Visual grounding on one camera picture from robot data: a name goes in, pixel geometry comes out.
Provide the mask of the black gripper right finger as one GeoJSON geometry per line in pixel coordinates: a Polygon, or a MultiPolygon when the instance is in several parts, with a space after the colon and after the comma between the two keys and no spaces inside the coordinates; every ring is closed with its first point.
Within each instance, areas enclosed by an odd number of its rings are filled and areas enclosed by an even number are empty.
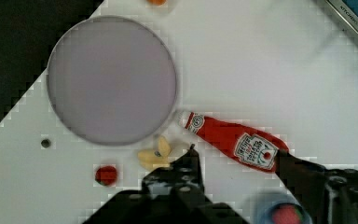
{"type": "Polygon", "coordinates": [[[358,170],[327,169],[281,150],[275,174],[314,224],[358,224],[358,170]]]}

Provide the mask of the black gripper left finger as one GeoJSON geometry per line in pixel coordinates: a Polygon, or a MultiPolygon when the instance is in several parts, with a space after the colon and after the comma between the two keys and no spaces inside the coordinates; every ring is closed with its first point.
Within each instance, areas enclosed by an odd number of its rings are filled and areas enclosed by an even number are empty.
{"type": "Polygon", "coordinates": [[[191,144],[167,167],[157,168],[142,180],[141,194],[152,201],[177,201],[180,194],[204,194],[200,155],[191,144]]]}

